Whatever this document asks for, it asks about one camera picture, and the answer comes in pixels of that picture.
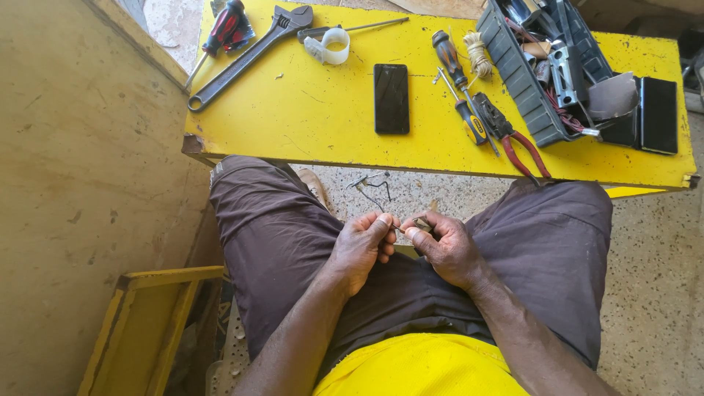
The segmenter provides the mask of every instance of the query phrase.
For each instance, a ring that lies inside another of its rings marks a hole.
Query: screwdriver
[[[486,135],[486,128],[484,125],[486,124],[480,117],[481,115],[477,113],[476,108],[474,107],[474,102],[472,102],[472,98],[470,97],[470,93],[467,90],[467,83],[469,80],[467,79],[467,76],[465,75],[464,70],[462,70],[462,65],[460,64],[459,60],[457,59],[457,49],[455,48],[455,45],[450,41],[450,36],[445,33],[442,30],[437,31],[432,38],[433,42],[433,47],[435,48],[435,52],[440,59],[440,62],[445,65],[445,69],[447,69],[447,73],[450,75],[450,78],[455,83],[455,87],[458,89],[461,89],[462,92],[465,93],[465,96],[467,97],[467,101],[465,102],[465,106],[469,104],[469,107],[467,110],[469,110],[469,117],[471,119],[470,127],[472,128],[472,135],[470,137],[472,138],[472,141],[477,143],[477,145],[485,143],[487,140],[489,141],[489,144],[491,145],[491,148],[494,150],[494,153],[496,156],[501,156],[501,154],[498,153],[498,150],[496,148],[496,145],[494,144],[494,141],[491,139],[491,136]],[[445,73],[442,73],[443,79],[450,84],[450,82],[447,81],[447,78],[445,77]],[[450,91],[452,91],[453,95],[457,97],[455,94],[455,90],[452,89],[452,85],[450,85]],[[462,105],[460,104],[460,101],[458,99],[458,102],[455,104],[455,108],[457,109],[458,112],[462,115],[462,118],[465,120],[467,123],[467,119],[465,115],[463,114],[463,110],[460,110]]]
[[[218,49],[222,46],[222,43],[234,32],[235,29],[237,29],[237,24],[239,24],[242,11],[244,11],[244,4],[240,0],[230,0],[225,3],[225,7],[215,19],[215,24],[213,29],[210,31],[210,35],[208,36],[206,43],[203,44],[203,47],[201,48],[203,49],[204,54],[198,60],[196,68],[193,69],[193,73],[188,76],[185,87],[188,87],[191,84],[191,81],[193,81],[193,78],[196,77],[198,70],[201,69],[201,66],[205,63],[206,58],[208,58],[208,55],[213,58],[218,55]]]
[[[377,23],[370,23],[369,25],[361,25],[361,26],[355,26],[355,27],[345,27],[344,29],[346,31],[351,31],[351,30],[359,30],[359,29],[366,29],[367,27],[374,27],[374,26],[380,26],[380,25],[388,25],[389,23],[397,23],[397,22],[403,22],[408,20],[408,17],[405,18],[399,18],[399,19],[392,19],[392,20],[385,20],[384,22],[377,22]],[[298,37],[298,42],[303,44],[303,41],[306,40],[306,37],[312,37],[314,39],[320,39],[322,38],[323,35],[325,35],[325,32],[328,30],[332,29],[333,27],[340,27],[343,28],[342,25],[337,25],[337,26],[323,26],[323,27],[312,27],[310,29],[303,29],[296,34],[296,37]]]
[[[445,77],[445,72],[440,66],[438,66],[438,70],[440,70],[440,74],[442,74],[442,79],[447,82],[447,87],[450,88],[450,92],[452,92],[452,95],[457,101],[455,103],[455,110],[457,110],[460,116],[462,116],[467,136],[469,136],[470,139],[477,146],[486,143],[487,140],[490,140],[490,137],[486,136],[486,130],[482,126],[481,121],[479,121],[479,119],[475,117],[474,114],[472,114],[472,111],[470,110],[469,106],[467,106],[467,101],[464,99],[460,99],[457,96],[457,94],[455,93],[455,89],[452,88],[452,84],[450,84],[450,81],[447,79],[447,77]]]

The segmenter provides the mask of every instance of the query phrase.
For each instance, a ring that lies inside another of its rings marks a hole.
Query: cracked phone screen
[[[395,135],[410,131],[406,65],[374,65],[374,131]]]

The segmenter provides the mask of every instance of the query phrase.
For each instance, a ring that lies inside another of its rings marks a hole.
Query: gray toolbox
[[[544,10],[560,25],[556,1],[548,0]],[[601,53],[596,40],[584,23],[584,20],[572,4],[565,0],[570,32],[580,52],[584,70],[589,72],[596,82],[613,76],[608,62]],[[523,56],[513,31],[505,20],[505,15],[496,0],[488,0],[486,10],[477,22],[477,31],[482,34],[482,41],[496,65],[498,74],[503,79],[508,93],[518,106],[518,111],[528,125],[538,147],[566,141],[572,142],[582,137],[579,133],[570,133],[565,129],[560,117],[553,109],[548,97],[535,77],[533,69]]]

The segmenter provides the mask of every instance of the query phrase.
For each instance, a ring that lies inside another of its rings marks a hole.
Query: yellow workbench
[[[201,42],[213,25],[205,2]],[[246,3],[246,13],[258,39],[271,25],[274,5],[287,10],[299,4],[257,0]],[[313,26],[356,26],[400,18],[407,14],[356,8],[313,5]],[[200,113],[189,112],[183,152],[214,165],[210,159],[242,154],[289,163],[331,166],[407,169],[465,175],[516,178],[520,176],[503,150],[496,158],[489,145],[475,146],[461,127],[454,98],[441,82],[432,84],[439,61],[431,45],[437,30],[451,26],[455,42],[476,21],[410,15],[403,24],[350,32],[349,59],[339,65],[321,65],[307,55],[295,38],[276,44],[235,83]],[[560,142],[540,149],[555,179],[595,180],[610,189],[612,197],[685,190],[696,186],[677,43],[608,33],[594,33],[613,70],[633,71],[677,82],[679,88],[679,153],[661,156],[590,137]],[[209,58],[193,82],[196,92],[227,67],[237,54]],[[408,66],[410,119],[408,135],[374,132],[372,69],[375,63]],[[468,61],[464,61],[469,70]],[[514,127],[529,136],[515,102],[494,72],[470,89],[486,93]],[[514,145],[519,158],[533,174],[538,170],[527,150]]]

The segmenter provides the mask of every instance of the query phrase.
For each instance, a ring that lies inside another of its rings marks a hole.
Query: black smartphone
[[[374,131],[393,135],[410,131],[406,65],[374,65]]]
[[[677,154],[677,83],[643,77],[639,115],[641,149]]]

